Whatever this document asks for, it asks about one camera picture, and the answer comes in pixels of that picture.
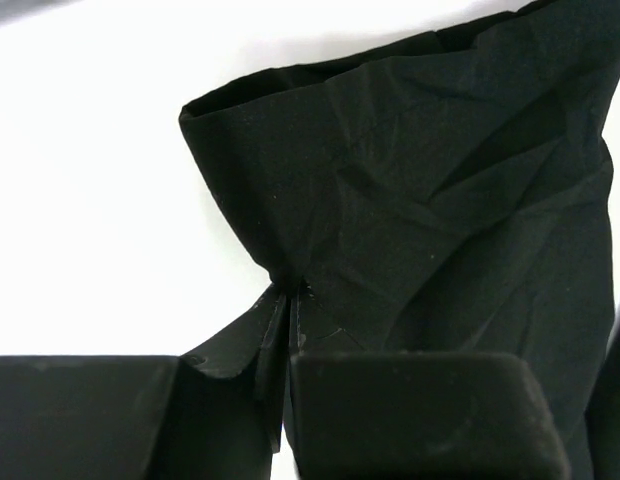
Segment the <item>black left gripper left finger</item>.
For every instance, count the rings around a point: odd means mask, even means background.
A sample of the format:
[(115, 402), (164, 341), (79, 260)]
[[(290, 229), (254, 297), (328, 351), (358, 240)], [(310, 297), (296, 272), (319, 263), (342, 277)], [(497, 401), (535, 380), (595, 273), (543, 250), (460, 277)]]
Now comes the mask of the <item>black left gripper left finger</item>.
[(289, 299), (271, 285), (239, 318), (181, 356), (209, 378), (248, 381), (248, 398), (274, 453), (281, 448), (289, 325)]

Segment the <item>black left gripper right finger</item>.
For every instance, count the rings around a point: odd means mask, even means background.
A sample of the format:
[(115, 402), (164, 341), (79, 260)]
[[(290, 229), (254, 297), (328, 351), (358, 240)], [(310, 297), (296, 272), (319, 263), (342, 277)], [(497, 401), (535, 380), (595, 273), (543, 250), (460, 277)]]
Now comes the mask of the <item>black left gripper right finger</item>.
[(307, 282), (298, 285), (290, 307), (291, 355), (336, 357), (363, 352), (363, 347), (338, 324)]

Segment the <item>black trousers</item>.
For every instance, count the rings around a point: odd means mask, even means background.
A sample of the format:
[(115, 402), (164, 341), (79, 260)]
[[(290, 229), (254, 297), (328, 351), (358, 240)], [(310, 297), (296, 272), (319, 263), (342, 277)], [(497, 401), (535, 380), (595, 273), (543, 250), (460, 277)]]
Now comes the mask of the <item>black trousers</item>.
[(349, 57), (267, 69), (179, 125), (254, 261), (305, 281), (363, 352), (505, 352), (576, 479), (614, 318), (602, 131), (620, 1), (535, 1)]

